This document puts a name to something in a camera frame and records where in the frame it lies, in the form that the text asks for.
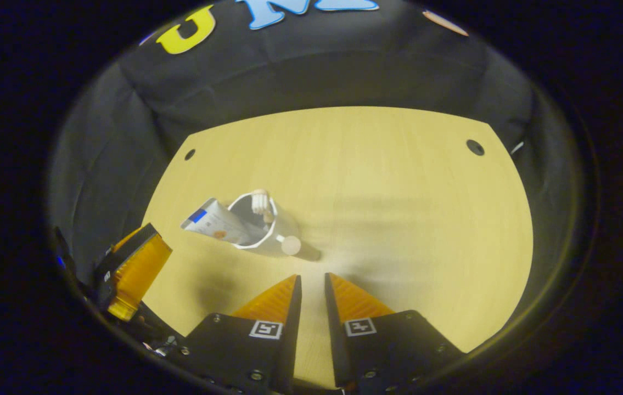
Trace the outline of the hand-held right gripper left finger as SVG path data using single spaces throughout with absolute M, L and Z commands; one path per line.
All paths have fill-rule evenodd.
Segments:
M 292 275 L 234 313 L 209 314 L 184 337 L 179 365 L 223 392 L 291 394 L 301 299 Z

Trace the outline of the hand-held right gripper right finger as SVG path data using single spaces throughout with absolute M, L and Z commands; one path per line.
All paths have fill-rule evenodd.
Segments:
M 335 385 L 346 392 L 416 392 L 464 353 L 415 310 L 394 312 L 335 273 L 324 278 Z

